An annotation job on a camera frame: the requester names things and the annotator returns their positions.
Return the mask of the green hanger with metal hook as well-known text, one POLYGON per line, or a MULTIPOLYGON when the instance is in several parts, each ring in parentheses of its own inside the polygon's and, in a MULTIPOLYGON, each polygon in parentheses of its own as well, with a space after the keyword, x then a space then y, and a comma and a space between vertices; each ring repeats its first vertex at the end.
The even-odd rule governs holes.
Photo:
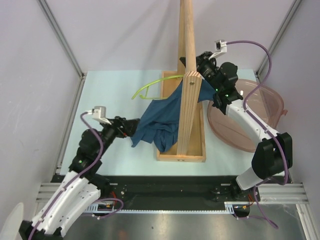
POLYGON ((172 75, 172 76, 167 76, 167 77, 162 77, 159 78, 157 80, 154 80, 146 85, 144 85, 143 87, 141 87, 140 89, 138 89, 134 95, 131 97, 132 100, 134 100, 137 96, 139 96, 141 99, 143 100, 164 100, 167 97, 148 97, 148 92, 149 92, 149 88, 152 85, 158 84, 158 83, 162 83, 166 80, 171 80, 171 79, 177 79, 177 78, 182 78, 184 75, 183 74, 178 74, 178 75, 172 75))

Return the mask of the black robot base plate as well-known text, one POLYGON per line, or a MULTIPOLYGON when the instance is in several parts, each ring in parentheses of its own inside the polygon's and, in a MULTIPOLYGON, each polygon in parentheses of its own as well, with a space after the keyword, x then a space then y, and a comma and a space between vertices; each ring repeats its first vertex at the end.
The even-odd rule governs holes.
POLYGON ((102 176, 94 183, 103 197, 122 200, 126 211, 217 211, 226 202, 247 204, 259 200, 258 190, 237 191, 235 176, 102 176))

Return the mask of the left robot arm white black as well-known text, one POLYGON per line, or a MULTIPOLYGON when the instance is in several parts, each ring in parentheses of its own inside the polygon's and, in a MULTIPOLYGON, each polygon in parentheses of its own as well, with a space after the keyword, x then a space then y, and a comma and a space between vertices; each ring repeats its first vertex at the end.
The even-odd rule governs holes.
POLYGON ((140 119, 116 116, 102 119, 102 130, 82 133, 76 155, 58 189, 32 220, 23 220, 19 235, 24 240, 62 240, 73 223, 94 202, 110 196, 107 178, 97 173, 101 158, 116 138, 132 137, 140 119))

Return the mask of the dark blue t shirt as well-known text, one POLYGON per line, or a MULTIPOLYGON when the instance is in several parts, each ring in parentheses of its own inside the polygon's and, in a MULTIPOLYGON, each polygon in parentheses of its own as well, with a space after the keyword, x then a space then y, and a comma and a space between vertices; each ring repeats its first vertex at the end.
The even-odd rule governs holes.
POLYGON ((182 84, 166 99, 154 99, 140 118, 135 134, 130 138, 132 147, 139 142, 154 143, 161 152, 167 152, 178 141, 182 84))

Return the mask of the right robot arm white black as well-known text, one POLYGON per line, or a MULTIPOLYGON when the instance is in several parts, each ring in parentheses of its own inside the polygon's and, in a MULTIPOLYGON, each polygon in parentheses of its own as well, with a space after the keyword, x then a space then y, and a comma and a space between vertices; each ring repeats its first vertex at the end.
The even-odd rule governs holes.
POLYGON ((212 52, 205 51, 196 57, 196 70, 215 90, 213 106, 238 123, 255 144, 251 166, 235 178, 230 188, 231 196, 242 201, 248 196, 249 189, 281 172, 286 184, 289 168, 293 165, 292 137, 267 125, 245 104, 236 89, 238 67, 231 62, 217 66, 212 52))

